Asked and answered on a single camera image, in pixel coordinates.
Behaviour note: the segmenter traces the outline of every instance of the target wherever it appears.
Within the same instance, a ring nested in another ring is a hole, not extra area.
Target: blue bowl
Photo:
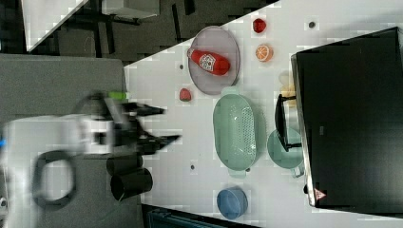
[[[231,187],[219,192],[217,205],[224,217],[236,219],[245,213],[248,208],[248,199],[238,187]]]

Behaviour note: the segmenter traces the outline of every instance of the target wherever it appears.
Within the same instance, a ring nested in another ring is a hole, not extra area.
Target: red sauce bottle
[[[190,48],[187,51],[187,57],[199,67],[214,75],[223,76],[231,66],[225,57],[210,51]]]

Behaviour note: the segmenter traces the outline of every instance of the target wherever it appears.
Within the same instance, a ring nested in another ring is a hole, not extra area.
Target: green basket
[[[225,88],[214,108],[217,154],[232,177],[244,178],[257,156],[256,122],[252,106],[237,88]]]

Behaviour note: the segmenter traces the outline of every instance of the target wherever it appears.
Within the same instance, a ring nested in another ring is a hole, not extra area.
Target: black cup
[[[106,170],[110,176],[128,173],[142,166],[143,158],[136,154],[112,157],[106,160]]]
[[[153,180],[151,173],[139,168],[130,173],[114,175],[110,180],[110,188],[115,200],[124,200],[151,190]]]

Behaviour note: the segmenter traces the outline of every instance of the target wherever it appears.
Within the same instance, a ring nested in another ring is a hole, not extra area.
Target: gray plate
[[[219,95],[223,88],[232,86],[240,70],[240,51],[232,34],[220,27],[207,27],[193,40],[192,48],[215,52],[228,59],[231,66],[223,76],[215,76],[188,59],[190,77],[196,87],[208,95]]]

